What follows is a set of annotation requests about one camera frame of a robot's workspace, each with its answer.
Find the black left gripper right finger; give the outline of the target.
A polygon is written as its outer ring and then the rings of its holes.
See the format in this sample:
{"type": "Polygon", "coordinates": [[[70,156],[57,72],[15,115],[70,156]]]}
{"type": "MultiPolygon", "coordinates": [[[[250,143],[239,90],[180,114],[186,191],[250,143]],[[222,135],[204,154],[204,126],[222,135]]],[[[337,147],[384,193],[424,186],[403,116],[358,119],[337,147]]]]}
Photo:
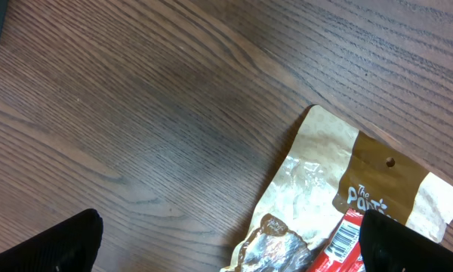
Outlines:
{"type": "Polygon", "coordinates": [[[362,219],[359,244],[367,272],[450,272],[453,252],[375,210],[362,219]]]}

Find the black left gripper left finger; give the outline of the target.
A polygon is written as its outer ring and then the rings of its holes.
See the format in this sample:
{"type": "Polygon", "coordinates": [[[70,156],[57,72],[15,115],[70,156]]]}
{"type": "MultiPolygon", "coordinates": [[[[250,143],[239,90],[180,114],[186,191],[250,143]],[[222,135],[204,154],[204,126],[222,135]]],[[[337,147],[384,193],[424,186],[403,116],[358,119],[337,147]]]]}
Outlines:
{"type": "Polygon", "coordinates": [[[91,272],[103,219],[86,209],[0,253],[0,272],[91,272]]]}

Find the red snack bar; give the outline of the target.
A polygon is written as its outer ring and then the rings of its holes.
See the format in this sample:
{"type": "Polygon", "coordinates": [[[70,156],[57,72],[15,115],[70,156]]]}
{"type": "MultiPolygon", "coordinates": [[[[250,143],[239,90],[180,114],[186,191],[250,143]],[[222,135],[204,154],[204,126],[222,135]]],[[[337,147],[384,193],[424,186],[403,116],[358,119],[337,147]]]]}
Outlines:
{"type": "Polygon", "coordinates": [[[360,272],[365,265],[359,245],[363,214],[349,209],[307,272],[360,272]]]}

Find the beige cookie bag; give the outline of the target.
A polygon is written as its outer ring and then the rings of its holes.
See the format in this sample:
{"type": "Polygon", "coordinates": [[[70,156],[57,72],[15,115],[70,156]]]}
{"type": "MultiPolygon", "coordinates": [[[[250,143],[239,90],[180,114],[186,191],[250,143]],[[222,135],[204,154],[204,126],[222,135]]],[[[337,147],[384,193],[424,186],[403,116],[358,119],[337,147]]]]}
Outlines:
{"type": "Polygon", "coordinates": [[[453,186],[312,106],[257,203],[229,270],[307,270],[349,209],[373,209],[439,243],[453,219],[453,186]]]}

